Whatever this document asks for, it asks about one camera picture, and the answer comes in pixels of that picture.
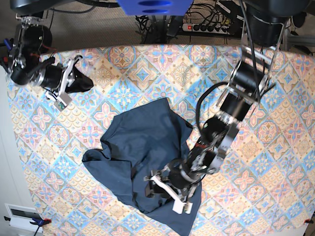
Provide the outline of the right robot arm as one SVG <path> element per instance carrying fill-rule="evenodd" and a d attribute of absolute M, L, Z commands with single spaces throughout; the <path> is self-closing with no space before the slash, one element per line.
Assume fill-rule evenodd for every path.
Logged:
<path fill-rule="evenodd" d="M 6 42 L 8 71 L 16 85 L 42 87 L 54 100 L 63 94 L 89 91 L 94 86 L 92 80 L 76 68 L 83 58 L 81 55 L 69 59 L 66 66 L 55 63 L 52 34 L 41 23 L 41 17 L 22 16 L 17 19 L 20 23 L 13 42 Z"/>

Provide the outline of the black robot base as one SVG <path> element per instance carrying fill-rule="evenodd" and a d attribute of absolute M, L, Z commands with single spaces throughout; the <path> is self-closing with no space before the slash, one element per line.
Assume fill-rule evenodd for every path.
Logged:
<path fill-rule="evenodd" d="M 29 15 L 52 7 L 72 2 L 72 0 L 10 0 L 10 9 L 19 15 Z"/>
<path fill-rule="evenodd" d="M 292 16 L 307 9 L 311 0 L 245 0 L 253 8 L 272 16 Z"/>

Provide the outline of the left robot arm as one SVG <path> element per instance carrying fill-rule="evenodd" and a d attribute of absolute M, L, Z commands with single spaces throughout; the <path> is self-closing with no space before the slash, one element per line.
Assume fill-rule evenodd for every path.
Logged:
<path fill-rule="evenodd" d="M 198 125 L 200 136 L 185 159 L 174 159 L 162 170 L 151 171 L 145 177 L 145 195 L 160 195 L 187 207 L 190 198 L 206 175 L 219 172 L 224 159 L 238 134 L 238 124 L 248 112 L 253 112 L 265 93 L 273 88 L 270 70 L 274 57 L 264 55 L 269 48 L 276 54 L 288 18 L 294 9 L 292 1 L 240 1 L 243 12 L 241 58 L 227 82 L 219 82 L 207 89 L 196 105 L 196 122 L 204 99 L 216 88 L 224 87 L 217 101 L 219 112 L 203 125 Z"/>

